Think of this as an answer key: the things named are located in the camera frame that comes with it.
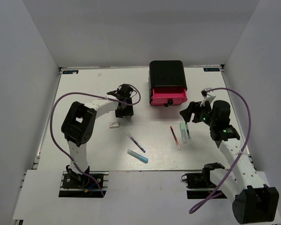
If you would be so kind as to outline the blue capped highlighter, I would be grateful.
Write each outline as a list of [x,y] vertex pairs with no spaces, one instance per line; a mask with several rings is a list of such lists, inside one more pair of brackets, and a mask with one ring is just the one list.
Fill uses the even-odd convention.
[[142,156],[142,155],[140,155],[140,154],[138,154],[138,153],[136,153],[136,152],[134,152],[130,149],[127,150],[127,153],[129,155],[131,155],[132,157],[134,157],[134,158],[140,160],[141,162],[145,163],[145,164],[148,163],[148,159],[146,157],[144,157],[144,156]]

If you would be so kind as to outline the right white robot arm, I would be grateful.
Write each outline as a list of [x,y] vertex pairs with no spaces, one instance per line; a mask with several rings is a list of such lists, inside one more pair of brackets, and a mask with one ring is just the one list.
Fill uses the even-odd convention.
[[272,222],[277,211],[279,193],[269,187],[258,175],[249,156],[242,150],[244,144],[236,129],[230,124],[230,104],[216,100],[213,104],[191,102],[180,111],[185,122],[203,122],[209,126],[210,136],[225,156],[231,171],[220,163],[204,165],[200,178],[190,180],[190,188],[204,183],[216,189],[212,197],[223,193],[232,202],[236,221],[243,224]]

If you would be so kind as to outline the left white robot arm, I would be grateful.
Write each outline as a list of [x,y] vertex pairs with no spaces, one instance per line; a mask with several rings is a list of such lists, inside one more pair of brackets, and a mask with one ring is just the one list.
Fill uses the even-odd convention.
[[85,187],[89,183],[86,143],[93,134],[96,119],[112,111],[117,118],[132,117],[133,91],[131,86],[122,84],[117,90],[107,93],[115,97],[115,101],[103,98],[86,104],[77,101],[72,103],[61,132],[67,140],[71,157],[67,172],[79,187]]

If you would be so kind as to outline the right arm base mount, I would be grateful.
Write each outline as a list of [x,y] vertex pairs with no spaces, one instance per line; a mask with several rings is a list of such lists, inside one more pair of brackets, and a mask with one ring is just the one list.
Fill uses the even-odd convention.
[[225,169],[220,163],[205,164],[200,172],[185,173],[181,180],[186,183],[187,199],[205,199],[216,187],[210,180],[210,171]]

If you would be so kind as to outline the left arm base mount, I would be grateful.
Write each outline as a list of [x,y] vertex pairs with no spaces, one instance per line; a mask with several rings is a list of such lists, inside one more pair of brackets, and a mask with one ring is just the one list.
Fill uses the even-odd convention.
[[103,198],[108,187],[109,172],[94,171],[90,176],[96,181],[83,174],[69,172],[69,165],[67,165],[62,175],[59,197]]

